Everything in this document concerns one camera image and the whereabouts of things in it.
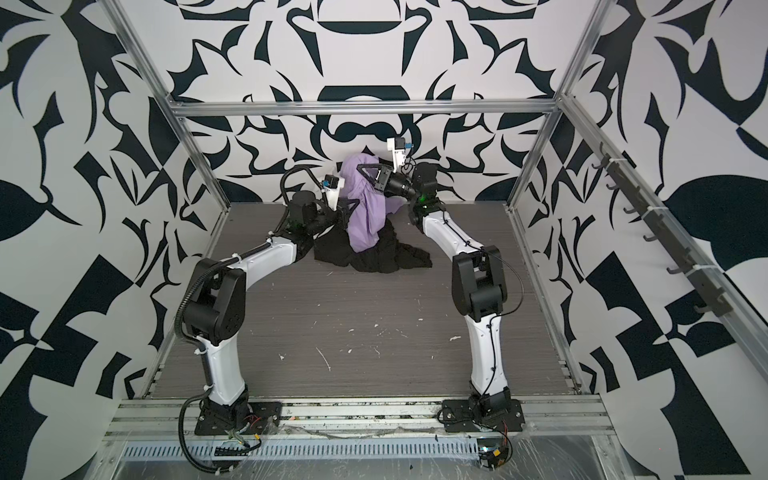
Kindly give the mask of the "purple cloth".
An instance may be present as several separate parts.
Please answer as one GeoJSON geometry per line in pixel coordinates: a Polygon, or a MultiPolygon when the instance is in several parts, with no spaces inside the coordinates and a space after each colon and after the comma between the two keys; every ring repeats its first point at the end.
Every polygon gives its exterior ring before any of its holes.
{"type": "Polygon", "coordinates": [[[350,246],[356,253],[374,247],[379,241],[379,231],[384,227],[387,216],[405,205],[403,198],[386,197],[377,191],[357,170],[358,165],[377,162],[377,157],[359,153],[345,159],[340,170],[345,180],[341,196],[359,201],[347,225],[350,246]]]}

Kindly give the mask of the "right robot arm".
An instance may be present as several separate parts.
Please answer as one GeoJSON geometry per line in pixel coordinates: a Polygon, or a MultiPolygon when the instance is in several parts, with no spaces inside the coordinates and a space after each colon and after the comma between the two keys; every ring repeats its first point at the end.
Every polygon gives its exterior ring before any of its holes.
{"type": "Polygon", "coordinates": [[[357,172],[375,191],[407,201],[409,219],[452,261],[451,296],[466,321],[472,360],[466,401],[443,403],[438,421],[456,431],[510,428],[523,415],[503,369],[501,321],[507,314],[505,263],[498,248],[484,246],[459,227],[437,194],[437,166],[421,163],[407,176],[380,163],[357,172]]]}

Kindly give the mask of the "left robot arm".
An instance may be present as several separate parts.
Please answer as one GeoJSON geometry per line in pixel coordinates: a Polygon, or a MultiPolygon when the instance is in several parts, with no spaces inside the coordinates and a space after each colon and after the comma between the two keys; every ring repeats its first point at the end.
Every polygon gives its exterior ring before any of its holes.
{"type": "Polygon", "coordinates": [[[301,260],[321,235],[346,225],[358,205],[357,200],[332,199],[329,193],[317,197],[300,191],[286,201],[277,227],[264,243],[223,260],[204,258],[196,264],[174,318],[174,331],[202,358],[200,433],[241,431],[253,414],[237,348],[247,290],[301,260]]]}

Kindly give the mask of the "black cloth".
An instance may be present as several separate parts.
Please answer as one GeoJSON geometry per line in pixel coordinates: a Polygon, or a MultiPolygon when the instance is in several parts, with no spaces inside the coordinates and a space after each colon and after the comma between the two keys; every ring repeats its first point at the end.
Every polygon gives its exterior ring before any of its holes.
{"type": "Polygon", "coordinates": [[[390,274],[398,270],[429,269],[430,254],[402,243],[391,221],[383,216],[380,229],[372,234],[364,215],[355,212],[346,226],[337,224],[314,241],[314,258],[363,273],[390,274]]]}

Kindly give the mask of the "small electronics board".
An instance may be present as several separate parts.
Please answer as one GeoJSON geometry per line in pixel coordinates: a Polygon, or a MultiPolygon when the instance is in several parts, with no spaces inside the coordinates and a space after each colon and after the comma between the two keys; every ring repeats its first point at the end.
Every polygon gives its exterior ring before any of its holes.
{"type": "Polygon", "coordinates": [[[477,441],[478,464],[486,470],[496,470],[508,463],[514,453],[506,437],[480,438],[477,441]]]}

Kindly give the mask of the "aluminium frame crossbar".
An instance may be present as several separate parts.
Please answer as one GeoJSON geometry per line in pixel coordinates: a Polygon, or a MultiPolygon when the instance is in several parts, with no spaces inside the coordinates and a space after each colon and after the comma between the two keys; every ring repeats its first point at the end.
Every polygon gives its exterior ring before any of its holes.
{"type": "Polygon", "coordinates": [[[177,117],[249,115],[383,115],[453,113],[549,113],[552,99],[368,100],[302,102],[171,102],[177,117]]]}

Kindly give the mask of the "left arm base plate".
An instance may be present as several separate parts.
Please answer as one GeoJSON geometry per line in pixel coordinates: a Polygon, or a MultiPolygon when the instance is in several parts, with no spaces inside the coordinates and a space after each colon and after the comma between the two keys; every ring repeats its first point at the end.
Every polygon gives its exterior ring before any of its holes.
{"type": "Polygon", "coordinates": [[[281,402],[245,402],[223,406],[204,400],[194,433],[197,436],[225,435],[236,430],[241,434],[263,434],[280,424],[281,402]]]}

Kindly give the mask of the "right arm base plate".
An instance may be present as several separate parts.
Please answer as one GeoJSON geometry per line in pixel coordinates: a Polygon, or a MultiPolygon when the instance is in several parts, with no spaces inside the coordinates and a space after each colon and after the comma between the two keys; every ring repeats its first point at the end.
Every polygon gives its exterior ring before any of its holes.
{"type": "Polygon", "coordinates": [[[526,424],[521,403],[501,397],[444,400],[436,419],[449,433],[478,432],[481,429],[516,433],[522,432],[526,424]]]}

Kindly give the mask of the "wall hook rail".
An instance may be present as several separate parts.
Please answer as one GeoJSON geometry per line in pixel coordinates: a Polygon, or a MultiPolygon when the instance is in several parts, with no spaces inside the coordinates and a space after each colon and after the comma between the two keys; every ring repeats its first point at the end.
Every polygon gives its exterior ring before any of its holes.
{"type": "Polygon", "coordinates": [[[724,286],[715,279],[716,267],[694,251],[693,241],[683,233],[669,208],[662,206],[660,201],[655,202],[656,195],[644,185],[626,158],[611,156],[603,143],[599,152],[599,163],[593,168],[604,170],[613,181],[607,188],[621,192],[629,202],[629,207],[624,207],[623,211],[636,216],[650,230],[650,235],[643,236],[644,241],[658,242],[671,258],[674,266],[667,267],[667,273],[684,275],[699,294],[704,304],[695,305],[694,310],[697,313],[711,312],[717,317],[730,314],[734,308],[726,298],[724,286]]]}

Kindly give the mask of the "aluminium front rail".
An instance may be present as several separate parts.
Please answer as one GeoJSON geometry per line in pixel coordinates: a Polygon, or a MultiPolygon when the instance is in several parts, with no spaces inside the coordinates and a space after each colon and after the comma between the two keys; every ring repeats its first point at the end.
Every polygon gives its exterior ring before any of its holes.
{"type": "MultiPolygon", "coordinates": [[[[598,396],[520,396],[519,405],[499,419],[468,424],[469,436],[502,430],[511,435],[606,436],[615,433],[598,396]]],[[[289,439],[342,439],[444,436],[455,411],[442,411],[440,397],[288,398],[278,410],[259,399],[242,427],[245,438],[258,433],[289,439]]],[[[105,440],[175,440],[181,399],[125,401],[107,427],[105,440]]]]}

